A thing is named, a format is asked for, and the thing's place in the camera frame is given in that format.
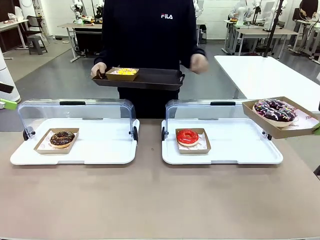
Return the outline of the person's left hand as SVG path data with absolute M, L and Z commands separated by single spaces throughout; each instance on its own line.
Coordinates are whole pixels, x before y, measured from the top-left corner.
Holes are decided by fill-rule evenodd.
M 200 54 L 193 54 L 190 58 L 190 70 L 196 74 L 205 73 L 209 69 L 209 62 L 207 58 Z

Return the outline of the person's right hand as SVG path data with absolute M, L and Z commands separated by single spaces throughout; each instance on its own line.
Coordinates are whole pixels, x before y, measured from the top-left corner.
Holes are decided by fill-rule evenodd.
M 107 69 L 107 66 L 105 63 L 103 62 L 98 62 L 97 64 L 95 64 L 92 69 L 91 69 L 91 73 L 90 73 L 90 76 L 92 78 L 99 78 L 99 79 L 102 79 L 103 76 L 105 75 L 106 73 L 106 69 Z

